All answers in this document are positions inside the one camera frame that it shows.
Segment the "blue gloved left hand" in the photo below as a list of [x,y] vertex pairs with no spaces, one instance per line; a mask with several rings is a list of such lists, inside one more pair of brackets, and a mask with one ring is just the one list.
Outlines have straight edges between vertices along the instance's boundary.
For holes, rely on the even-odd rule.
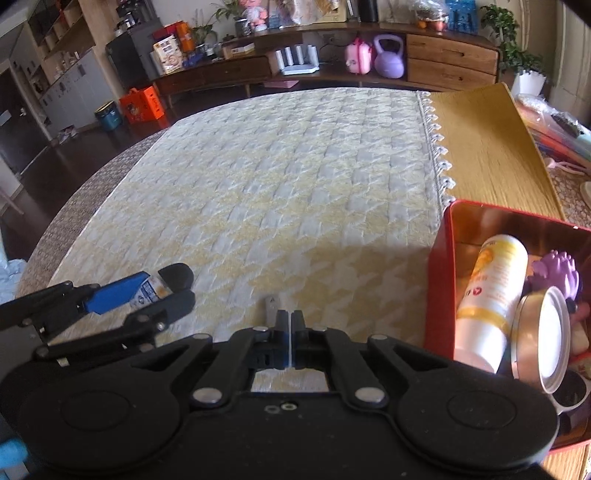
[[4,440],[0,444],[0,470],[12,468],[23,463],[28,456],[26,445],[17,437]]

